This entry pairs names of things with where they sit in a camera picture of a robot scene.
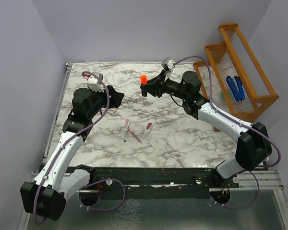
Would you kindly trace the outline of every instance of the orange cap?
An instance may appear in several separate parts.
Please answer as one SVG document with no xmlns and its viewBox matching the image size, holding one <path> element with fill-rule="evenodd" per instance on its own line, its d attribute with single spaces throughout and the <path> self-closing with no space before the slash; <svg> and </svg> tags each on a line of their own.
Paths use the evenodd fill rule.
<svg viewBox="0 0 288 230">
<path fill-rule="evenodd" d="M 141 79 L 141 84 L 142 85 L 147 84 L 147 76 L 146 75 L 141 75 L 140 79 Z"/>
</svg>

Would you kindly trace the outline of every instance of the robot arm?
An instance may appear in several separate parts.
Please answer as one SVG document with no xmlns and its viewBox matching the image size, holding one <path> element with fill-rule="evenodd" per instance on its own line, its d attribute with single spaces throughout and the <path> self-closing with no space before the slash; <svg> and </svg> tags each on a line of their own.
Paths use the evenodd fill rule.
<svg viewBox="0 0 288 230">
<path fill-rule="evenodd" d="M 99 79 L 103 77 L 99 73 L 94 74 Z M 73 156 L 92 129 L 93 117 L 107 105 L 106 92 L 97 80 L 90 75 L 86 75 L 86 78 L 88 88 L 80 88 L 73 93 L 72 110 L 63 125 L 63 133 L 54 153 L 33 182 L 24 182 L 21 187 L 20 192 L 27 213 L 33 213 L 34 199 L 38 187 L 42 185 L 38 194 L 36 213 L 57 220 L 63 213 L 66 201 L 89 182 L 90 173 L 81 169 L 75 170 L 69 177 L 64 177 Z M 116 92 L 110 85 L 107 89 L 110 95 L 109 108 L 118 108 L 124 94 Z M 85 128 L 86 131 L 72 138 Z"/>
<path fill-rule="evenodd" d="M 271 144 L 266 139 L 242 126 L 242 124 L 250 126 L 268 136 L 263 124 L 258 122 L 253 125 L 217 107 L 215 110 L 209 100 L 199 93 L 202 83 L 195 72 L 185 72 L 180 83 L 169 79 L 174 68 L 172 63 L 173 60 L 166 58 L 162 62 L 164 69 L 158 76 L 141 81 L 142 96 L 146 97 L 149 93 L 154 97 L 162 97 L 164 93 L 167 93 L 178 97 L 183 100 L 182 107 L 188 115 L 212 124 L 237 143 L 235 157 L 222 162 L 212 170 L 217 180 L 222 181 L 244 170 L 251 171 L 272 153 Z M 236 120 L 240 125 L 220 115 L 217 110 Z"/>
</svg>

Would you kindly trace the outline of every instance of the white wall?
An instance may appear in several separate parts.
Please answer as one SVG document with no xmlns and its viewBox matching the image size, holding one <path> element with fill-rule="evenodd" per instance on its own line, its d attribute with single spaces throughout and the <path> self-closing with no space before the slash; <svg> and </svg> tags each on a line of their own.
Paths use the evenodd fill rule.
<svg viewBox="0 0 288 230">
<path fill-rule="evenodd" d="M 42 159 L 64 72 L 31 0 L 0 0 L 0 230 L 17 229 L 20 187 Z"/>
<path fill-rule="evenodd" d="M 280 98 L 260 116 L 282 151 L 278 168 L 288 200 L 288 0 L 273 0 L 250 46 Z"/>
<path fill-rule="evenodd" d="M 33 0 L 66 62 L 204 54 L 221 23 L 249 40 L 271 0 Z"/>
</svg>

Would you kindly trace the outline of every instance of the wooden dish rack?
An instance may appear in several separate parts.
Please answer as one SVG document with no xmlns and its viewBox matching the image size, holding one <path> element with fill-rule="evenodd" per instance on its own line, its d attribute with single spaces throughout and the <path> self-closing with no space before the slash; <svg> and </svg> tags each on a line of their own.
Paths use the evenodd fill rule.
<svg viewBox="0 0 288 230">
<path fill-rule="evenodd" d="M 209 64 L 213 68 L 222 93 L 232 115 L 248 122 L 254 122 L 278 98 L 266 74 L 258 63 L 254 53 L 245 40 L 238 24 L 219 26 L 224 41 L 220 44 L 205 46 Z M 204 62 L 195 62 L 194 68 L 202 82 L 202 93 L 208 98 L 199 67 Z M 245 99 L 237 102 L 230 97 L 227 76 L 239 76 L 244 87 Z"/>
</svg>

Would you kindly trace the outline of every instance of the marble tabletop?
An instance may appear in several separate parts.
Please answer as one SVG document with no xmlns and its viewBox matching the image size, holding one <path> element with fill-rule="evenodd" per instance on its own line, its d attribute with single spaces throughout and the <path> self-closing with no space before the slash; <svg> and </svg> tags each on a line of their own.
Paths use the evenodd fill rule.
<svg viewBox="0 0 288 230">
<path fill-rule="evenodd" d="M 185 114 L 168 95 L 142 97 L 140 75 L 150 79 L 160 73 L 160 63 L 85 63 L 73 64 L 53 134 L 49 154 L 54 151 L 62 127 L 72 108 L 73 92 L 86 87 L 82 71 L 100 72 L 104 83 L 113 85 L 125 97 L 118 109 L 110 109 L 97 123 L 86 142 L 74 156 L 70 166 L 86 164 L 103 167 L 215 167 L 235 154 L 236 144 L 222 132 L 215 132 L 210 124 Z M 171 79 L 180 81 L 185 71 L 194 70 L 192 64 L 177 65 Z M 209 94 L 207 69 L 201 69 Z M 216 105 L 225 108 L 219 85 L 213 76 L 213 97 Z M 131 134 L 124 139 L 125 119 L 131 120 Z"/>
</svg>

